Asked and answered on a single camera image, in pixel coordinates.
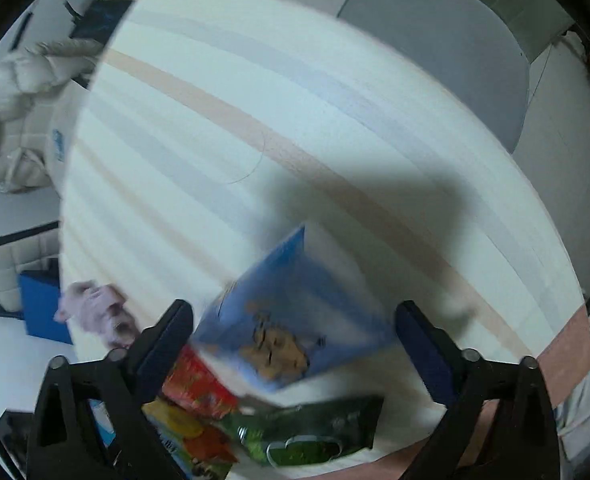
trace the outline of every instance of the pink plush toy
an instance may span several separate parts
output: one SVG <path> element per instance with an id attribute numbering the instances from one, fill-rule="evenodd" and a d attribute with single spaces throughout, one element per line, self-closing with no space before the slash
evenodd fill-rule
<path id="1" fill-rule="evenodd" d="M 76 282 L 59 298 L 54 319 L 64 323 L 73 318 L 85 332 L 99 335 L 108 348 L 128 348 L 140 332 L 125 302 L 112 285 Z"/>

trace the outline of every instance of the green snack bag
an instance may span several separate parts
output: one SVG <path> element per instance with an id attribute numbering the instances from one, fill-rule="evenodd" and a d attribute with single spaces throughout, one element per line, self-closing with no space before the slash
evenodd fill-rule
<path id="1" fill-rule="evenodd" d="M 263 465 L 328 462 L 373 447 L 380 396 L 300 404 L 257 415 L 230 413 L 220 427 Z"/>

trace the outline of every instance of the red snack bag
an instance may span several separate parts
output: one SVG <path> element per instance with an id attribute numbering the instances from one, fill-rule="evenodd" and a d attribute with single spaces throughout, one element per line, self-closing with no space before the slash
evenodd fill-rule
<path id="1" fill-rule="evenodd" d="M 162 386 L 162 393 L 196 415 L 220 419 L 237 409 L 230 393 L 189 345 L 185 345 Z"/>

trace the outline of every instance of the blue snack bag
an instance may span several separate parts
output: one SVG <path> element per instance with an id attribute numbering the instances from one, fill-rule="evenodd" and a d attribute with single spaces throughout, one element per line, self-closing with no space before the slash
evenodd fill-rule
<path id="1" fill-rule="evenodd" d="M 300 226 L 206 310 L 191 342 L 276 390 L 395 341 L 355 261 Z"/>

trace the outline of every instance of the cartoon character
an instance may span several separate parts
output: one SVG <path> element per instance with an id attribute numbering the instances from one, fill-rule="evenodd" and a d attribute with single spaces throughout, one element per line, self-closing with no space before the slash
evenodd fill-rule
<path id="1" fill-rule="evenodd" d="M 262 379 L 296 381 L 309 370 L 310 353 L 326 344 L 323 337 L 298 340 L 288 329 L 271 322 L 268 314 L 256 314 L 253 319 L 258 323 L 253 330 L 253 344 L 242 346 L 240 355 Z"/>

